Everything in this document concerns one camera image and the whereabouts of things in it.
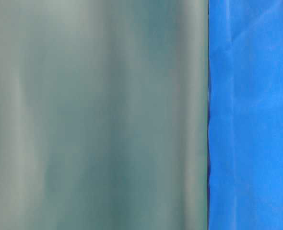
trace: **blue felt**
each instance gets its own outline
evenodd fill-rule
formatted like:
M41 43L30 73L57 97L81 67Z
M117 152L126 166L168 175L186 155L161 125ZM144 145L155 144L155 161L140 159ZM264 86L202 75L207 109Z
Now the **blue felt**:
M209 229L283 230L283 0L209 0Z

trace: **blue cloth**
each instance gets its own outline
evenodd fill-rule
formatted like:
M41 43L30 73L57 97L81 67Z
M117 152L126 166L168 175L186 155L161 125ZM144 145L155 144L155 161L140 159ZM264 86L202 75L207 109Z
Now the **blue cloth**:
M209 0L209 229L283 230L283 0Z

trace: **blue fabric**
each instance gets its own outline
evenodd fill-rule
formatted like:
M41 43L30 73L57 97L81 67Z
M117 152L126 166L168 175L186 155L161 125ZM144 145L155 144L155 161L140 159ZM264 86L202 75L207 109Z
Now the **blue fabric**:
M283 230L283 0L209 0L209 229Z

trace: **green fabric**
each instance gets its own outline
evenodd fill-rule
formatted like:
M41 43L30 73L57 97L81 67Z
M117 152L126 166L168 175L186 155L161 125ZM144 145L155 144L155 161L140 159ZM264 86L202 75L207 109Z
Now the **green fabric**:
M204 230L207 3L0 0L0 230Z

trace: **wrinkle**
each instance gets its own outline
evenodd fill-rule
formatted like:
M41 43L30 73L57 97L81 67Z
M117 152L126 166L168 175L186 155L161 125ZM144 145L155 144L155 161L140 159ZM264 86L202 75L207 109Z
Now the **wrinkle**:
M231 20L230 20L230 0L226 2L226 16L227 16L227 22L228 22L228 28L229 28L229 33L228 33L228 43L230 43L230 56L231 56L231 95L230 95L230 106L231 106L231 119L230 119L230 126L231 126L231 132L232 132L232 143L230 143L230 148L231 148L231 154L233 158L233 164L232 164L232 178L236 182L236 160L235 160L235 132L234 132L234 65L233 65L233 52L232 52L232 31L231 31ZM236 192L236 186L234 186L234 199L233 199L233 218L232 218L232 229L236 229L236 217L237 217L237 192Z
M223 52L228 52L230 51L232 48L232 43L231 42L228 42L225 46L219 46L217 47L213 52L211 52L209 54L209 60L211 60L211 58L213 56L215 56L216 54L221 54Z
M266 9L266 11L264 11L261 15L259 15L258 17L256 17L254 20L252 20L249 24L247 24L239 33L235 34L232 38L231 38L231 43L233 44L234 42L236 42L239 38L241 38L242 36L244 36L245 34L247 34L247 32L249 32L252 28L254 28L255 26L257 26L258 24L262 23L262 20L270 13L272 13L276 7L280 6L280 4L283 2L283 0L280 0L278 2L276 2L275 4L273 4L272 6L270 6L269 8Z

